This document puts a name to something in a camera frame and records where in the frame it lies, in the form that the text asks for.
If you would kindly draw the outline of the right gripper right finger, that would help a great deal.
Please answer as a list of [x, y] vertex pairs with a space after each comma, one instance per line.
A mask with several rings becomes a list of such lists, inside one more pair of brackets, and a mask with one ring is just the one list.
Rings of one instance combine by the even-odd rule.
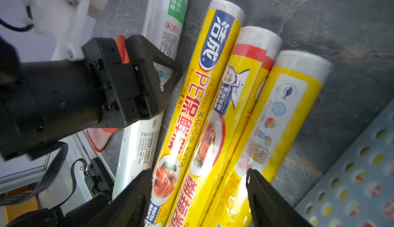
[[275, 190], [275, 188], [253, 169], [248, 169], [246, 189], [256, 227], [310, 227], [297, 211]]

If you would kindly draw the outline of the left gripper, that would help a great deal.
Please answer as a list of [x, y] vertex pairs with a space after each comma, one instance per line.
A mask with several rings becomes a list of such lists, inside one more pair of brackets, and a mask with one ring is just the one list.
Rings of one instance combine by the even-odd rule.
[[[21, 63], [2, 40], [1, 156], [38, 158], [89, 127], [123, 128], [164, 112], [183, 75], [180, 65], [142, 35], [125, 46], [129, 64], [111, 38], [90, 40], [76, 62]], [[172, 70], [165, 83], [160, 67]]]

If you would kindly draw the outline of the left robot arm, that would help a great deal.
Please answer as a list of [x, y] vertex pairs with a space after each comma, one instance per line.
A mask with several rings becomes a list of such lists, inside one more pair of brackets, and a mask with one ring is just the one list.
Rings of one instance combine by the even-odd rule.
[[124, 128], [165, 111], [183, 72], [142, 35], [125, 41], [123, 64], [112, 38], [92, 38], [72, 62], [21, 63], [1, 41], [1, 155], [38, 159], [88, 128]]

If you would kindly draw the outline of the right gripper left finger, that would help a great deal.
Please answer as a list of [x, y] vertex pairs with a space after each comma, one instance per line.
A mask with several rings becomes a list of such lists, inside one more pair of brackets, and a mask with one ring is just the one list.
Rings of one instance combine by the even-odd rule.
[[152, 170], [143, 170], [101, 214], [103, 227], [141, 227], [152, 191]]

